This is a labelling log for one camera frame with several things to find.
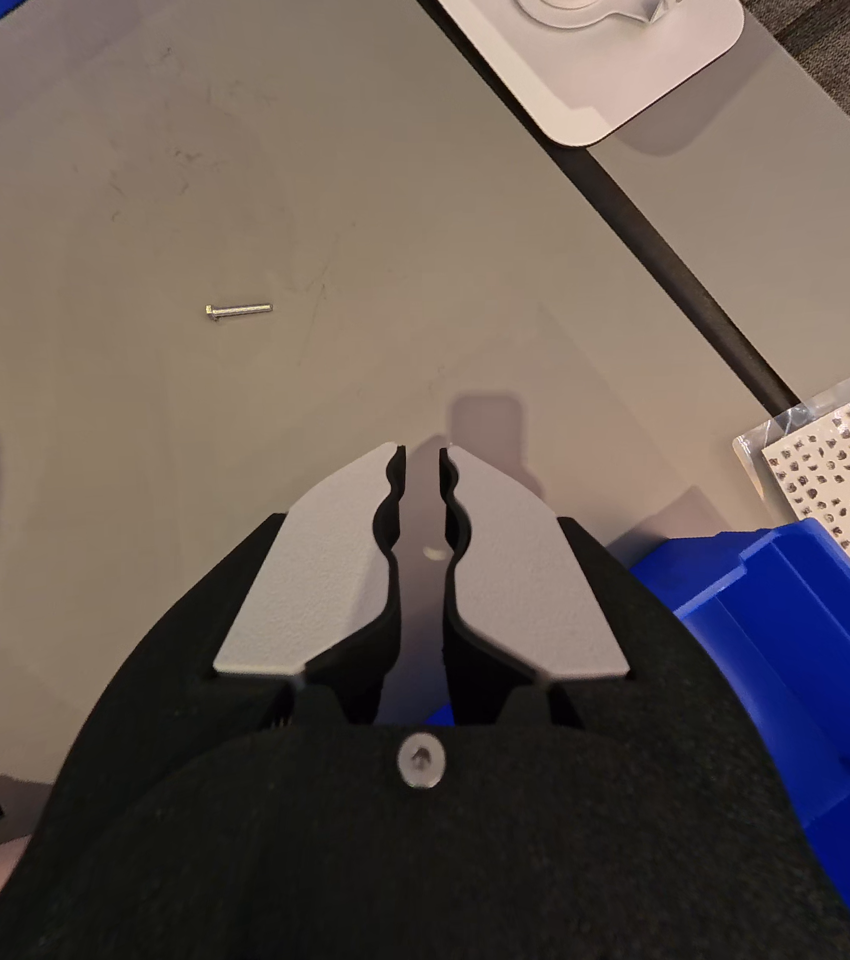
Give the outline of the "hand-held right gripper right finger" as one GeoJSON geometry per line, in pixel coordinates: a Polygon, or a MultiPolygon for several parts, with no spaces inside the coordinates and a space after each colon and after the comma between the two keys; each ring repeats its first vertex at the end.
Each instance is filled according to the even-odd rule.
{"type": "Polygon", "coordinates": [[[623,649],[557,515],[462,446],[441,452],[451,625],[535,682],[620,679],[623,649]]]}

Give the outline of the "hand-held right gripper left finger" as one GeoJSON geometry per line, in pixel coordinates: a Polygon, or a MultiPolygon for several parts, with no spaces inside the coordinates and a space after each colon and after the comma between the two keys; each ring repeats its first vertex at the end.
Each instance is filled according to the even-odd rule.
{"type": "Polygon", "coordinates": [[[284,516],[214,660],[223,676],[375,687],[400,650],[393,547],[405,448],[386,442],[304,493],[284,516]]]}

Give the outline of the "laminated instruction sheet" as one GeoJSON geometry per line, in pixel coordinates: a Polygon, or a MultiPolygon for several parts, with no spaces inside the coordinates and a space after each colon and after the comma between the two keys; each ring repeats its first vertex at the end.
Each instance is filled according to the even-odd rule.
{"type": "Polygon", "coordinates": [[[850,378],[734,438],[759,497],[816,519],[850,557],[850,378]]]}

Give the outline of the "white stand base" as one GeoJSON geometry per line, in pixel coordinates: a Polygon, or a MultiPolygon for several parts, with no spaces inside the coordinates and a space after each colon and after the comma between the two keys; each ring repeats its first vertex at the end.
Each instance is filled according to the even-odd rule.
{"type": "Polygon", "coordinates": [[[738,1],[441,1],[546,138],[588,147],[729,52],[738,1]]]}

